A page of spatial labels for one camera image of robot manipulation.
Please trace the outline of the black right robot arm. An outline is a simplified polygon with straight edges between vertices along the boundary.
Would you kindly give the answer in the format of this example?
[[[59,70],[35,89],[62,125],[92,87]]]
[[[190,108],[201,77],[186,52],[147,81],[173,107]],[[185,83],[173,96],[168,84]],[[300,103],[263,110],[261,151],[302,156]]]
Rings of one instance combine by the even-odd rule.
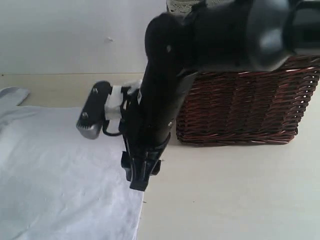
[[[123,100],[121,166],[129,187],[145,191],[183,101],[200,73],[271,72],[292,56],[320,52],[317,0],[234,0],[192,6],[186,16],[155,17],[144,38],[141,86]]]

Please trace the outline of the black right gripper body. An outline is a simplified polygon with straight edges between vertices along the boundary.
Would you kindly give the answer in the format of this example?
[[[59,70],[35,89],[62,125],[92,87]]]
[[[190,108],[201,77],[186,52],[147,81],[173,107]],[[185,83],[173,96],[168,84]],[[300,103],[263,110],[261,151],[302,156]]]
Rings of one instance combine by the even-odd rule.
[[[171,128],[161,130],[145,125],[137,98],[137,92],[125,93],[120,106],[118,129],[125,144],[121,167],[127,175],[157,175],[161,168],[161,155],[171,138]]]

